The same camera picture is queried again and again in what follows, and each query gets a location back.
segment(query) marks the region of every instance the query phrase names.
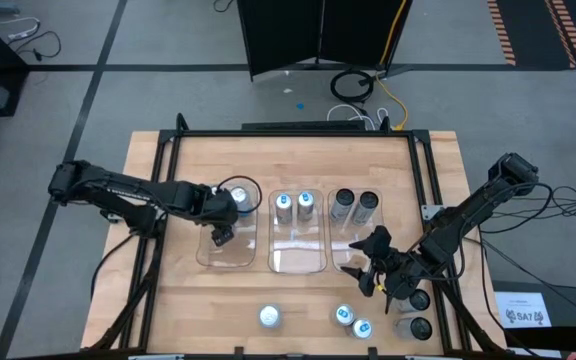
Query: floor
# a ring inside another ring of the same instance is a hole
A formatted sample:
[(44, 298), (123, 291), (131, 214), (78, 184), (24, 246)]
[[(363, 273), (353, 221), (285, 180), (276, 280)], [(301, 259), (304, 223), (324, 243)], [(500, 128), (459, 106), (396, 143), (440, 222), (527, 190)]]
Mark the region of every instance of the floor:
[[(128, 0), (118, 8), (123, 2), (18, 1), (22, 15), (39, 17), (42, 29), (62, 39), (63, 52), (42, 64), (96, 64), (117, 9), (123, 14), (108, 64), (246, 62), (236, 2), (226, 13), (215, 13), (209, 0)], [(14, 31), (0, 25), (2, 36)], [(36, 46), (49, 52), (54, 44)], [(415, 0), (394, 62), (503, 64), (504, 58), (485, 2)], [(76, 158), (120, 171), (131, 132), (170, 128), (177, 112), (193, 129), (322, 120), (338, 103), (329, 91), (335, 74), (281, 71), (251, 83), (246, 71), (31, 73), (16, 115), (0, 119), (0, 333), (46, 212), (45, 189), (73, 130), (85, 125)], [(457, 132), (472, 189), (510, 151), (537, 164), (544, 182), (576, 188), (575, 71), (412, 71), (386, 83), (410, 110), (408, 129)], [(82, 111), (92, 95), (89, 113)], [(382, 106), (392, 119), (402, 116), (377, 89), (366, 109)], [(511, 223), (500, 219), (484, 228)], [(88, 207), (57, 211), (9, 357), (78, 349), (107, 227)], [(546, 280), (576, 285), (576, 218), (534, 221), (488, 240)], [(493, 255), (490, 267), (497, 280), (534, 281)]]

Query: wooden tabletop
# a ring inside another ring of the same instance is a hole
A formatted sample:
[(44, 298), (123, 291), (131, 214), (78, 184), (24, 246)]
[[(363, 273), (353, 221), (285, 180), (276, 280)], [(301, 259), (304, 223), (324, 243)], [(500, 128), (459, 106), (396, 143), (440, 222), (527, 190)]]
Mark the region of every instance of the wooden tabletop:
[[(454, 132), (432, 132), (432, 148), (445, 205), (456, 205), (469, 194), (468, 183)], [(150, 177), (156, 149), (156, 132), (133, 133), (124, 173)], [(164, 158), (166, 177), (170, 146)], [(424, 172), (423, 148), (418, 145)], [(381, 193), (383, 222), (393, 236), (391, 246), (407, 249), (422, 234), (407, 141), (398, 138), (184, 138), (175, 179), (216, 184), (234, 174), (259, 182), (264, 196), (277, 190), (312, 189), (323, 197), (336, 189), (372, 188)], [(329, 237), (328, 204), (323, 204)], [(148, 345), (155, 353), (232, 353), (243, 346), (249, 354), (366, 354), (376, 346), (379, 354), (441, 354), (434, 304), (422, 316), (434, 333), (425, 342), (402, 340), (393, 323), (403, 317), (396, 310), (384, 315), (385, 299), (376, 293), (365, 298), (357, 282), (335, 269), (326, 239), (323, 271), (281, 274), (269, 268), (271, 227), (268, 199), (259, 208), (254, 260), (246, 267), (205, 267), (197, 261), (200, 228), (171, 217), (168, 222), (159, 287)], [(124, 225), (111, 225), (105, 251), (125, 238)], [(108, 259), (97, 279), (82, 346), (94, 343), (109, 327), (127, 300), (137, 241)], [(481, 288), (478, 246), (464, 243), (466, 270), (460, 279), (465, 305), (483, 329), (505, 346), (501, 330), (488, 315)], [(457, 268), (460, 260), (457, 256)], [(494, 293), (485, 269), (491, 306)], [(420, 285), (432, 296), (430, 284)], [(360, 317), (373, 323), (368, 340), (350, 338), (330, 321), (335, 305), (350, 304)], [(259, 325), (263, 304), (277, 304), (283, 323), (278, 329)], [(454, 312), (447, 304), (453, 346), (459, 346)], [(142, 310), (136, 312), (140, 323)], [(133, 334), (138, 333), (135, 327)]]

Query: can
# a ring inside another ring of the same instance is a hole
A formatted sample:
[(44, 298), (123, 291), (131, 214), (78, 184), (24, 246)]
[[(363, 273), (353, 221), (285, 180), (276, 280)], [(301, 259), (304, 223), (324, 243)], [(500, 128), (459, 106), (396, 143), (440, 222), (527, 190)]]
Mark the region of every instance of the can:
[(395, 301), (395, 306), (402, 313), (424, 311), (430, 306), (430, 296), (421, 289), (416, 289), (406, 300)]
[(307, 191), (299, 194), (299, 199), (297, 199), (297, 219), (303, 222), (310, 221), (314, 212), (315, 198), (312, 194)]
[(357, 226), (366, 225), (372, 213), (379, 204), (379, 197), (372, 191), (364, 191), (359, 197), (359, 204), (352, 216), (352, 222)]
[(292, 199), (288, 194), (279, 194), (275, 201), (275, 212), (280, 224), (292, 223)]
[(395, 333), (402, 339), (426, 341), (432, 336), (432, 326), (422, 317), (403, 318), (395, 324)]
[(337, 191), (337, 194), (335, 194), (335, 202), (330, 209), (330, 220), (344, 221), (354, 202), (355, 194), (352, 190), (340, 189)]
[(230, 196), (232, 196), (237, 204), (237, 212), (239, 212), (240, 217), (245, 217), (251, 214), (242, 213), (242, 211), (249, 211), (252, 209), (252, 201), (250, 200), (250, 195), (246, 189), (241, 186), (235, 186), (230, 190)]
[(346, 327), (346, 333), (357, 339), (369, 339), (372, 336), (372, 324), (368, 319), (357, 319)]
[(281, 325), (281, 312), (277, 305), (264, 305), (259, 310), (259, 324), (265, 328), (277, 328)]
[(341, 304), (332, 312), (332, 320), (335, 325), (350, 326), (355, 321), (355, 311), (350, 305)]

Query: white sign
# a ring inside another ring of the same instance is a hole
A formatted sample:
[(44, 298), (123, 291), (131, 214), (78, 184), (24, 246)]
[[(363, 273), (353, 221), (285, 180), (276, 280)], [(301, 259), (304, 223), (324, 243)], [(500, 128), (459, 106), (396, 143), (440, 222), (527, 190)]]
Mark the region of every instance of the white sign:
[(495, 292), (501, 324), (506, 329), (550, 327), (541, 293)]

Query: clear plastic bin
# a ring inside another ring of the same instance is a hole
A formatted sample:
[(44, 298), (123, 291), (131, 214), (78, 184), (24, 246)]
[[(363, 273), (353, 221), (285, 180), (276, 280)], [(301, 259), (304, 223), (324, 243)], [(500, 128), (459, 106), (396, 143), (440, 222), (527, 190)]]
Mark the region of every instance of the clear plastic bin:
[[(234, 179), (224, 187), (232, 190), (237, 186), (246, 190), (252, 206), (259, 202), (257, 187), (249, 181)], [(257, 213), (255, 210), (250, 214), (239, 214), (239, 219), (233, 226), (235, 237), (221, 247), (217, 247), (211, 238), (213, 227), (203, 226), (197, 249), (197, 262), (204, 266), (224, 268), (250, 265), (257, 249)]]
[[(375, 226), (383, 225), (383, 213), (381, 211), (381, 202), (383, 197), (377, 189), (356, 189), (347, 188), (351, 190), (355, 195), (355, 200), (352, 203), (352, 207), (348, 215), (337, 221), (333, 220), (330, 214), (328, 215), (328, 224), (330, 234), (330, 248), (332, 250), (332, 262), (335, 268), (341, 271), (342, 266), (362, 268), (364, 271), (368, 270), (370, 265), (370, 260), (366, 257), (360, 250), (351, 249), (348, 247), (349, 244), (354, 243), (359, 240), (364, 240), (370, 233), (375, 230)], [(328, 194), (328, 211), (330, 212), (335, 203), (335, 198), (337, 192), (341, 189), (335, 189)], [(377, 203), (377, 208), (375, 208), (372, 216), (364, 225), (356, 225), (352, 219), (357, 206), (359, 204), (359, 198), (361, 194), (366, 191), (371, 191), (375, 193), (379, 199)]]
[[(302, 192), (314, 197), (312, 217), (303, 221), (298, 216), (298, 198)], [(277, 197), (286, 194), (292, 202), (292, 219), (282, 223), (277, 217)], [(326, 268), (323, 205), (318, 190), (278, 190), (270, 194), (270, 236), (268, 266), (274, 272), (307, 274)]]

